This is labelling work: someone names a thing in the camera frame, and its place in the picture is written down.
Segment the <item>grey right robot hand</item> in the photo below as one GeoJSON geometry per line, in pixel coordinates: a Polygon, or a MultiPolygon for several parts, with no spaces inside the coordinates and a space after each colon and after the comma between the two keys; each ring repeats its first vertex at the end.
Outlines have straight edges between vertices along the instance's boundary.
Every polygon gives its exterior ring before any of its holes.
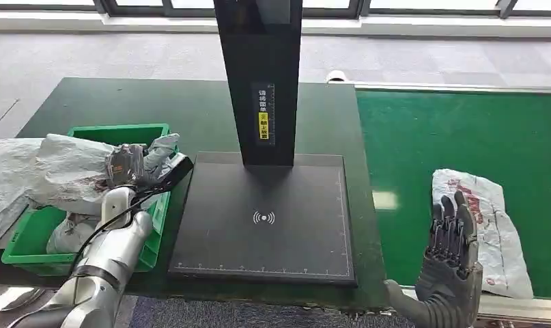
{"type": "Polygon", "coordinates": [[[429,242],[414,291],[405,295],[394,280],[384,281],[391,307],[416,327],[472,327],[483,281],[478,261],[477,222],[461,191],[432,205],[429,242]]]}

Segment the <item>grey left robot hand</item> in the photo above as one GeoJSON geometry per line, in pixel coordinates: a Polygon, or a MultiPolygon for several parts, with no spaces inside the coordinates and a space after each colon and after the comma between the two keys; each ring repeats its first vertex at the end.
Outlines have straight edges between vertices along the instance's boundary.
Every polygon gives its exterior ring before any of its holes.
{"type": "Polygon", "coordinates": [[[146,197],[171,191],[193,168],[193,162],[186,155],[177,153],[156,169],[144,171],[139,179],[137,195],[146,197]]]}

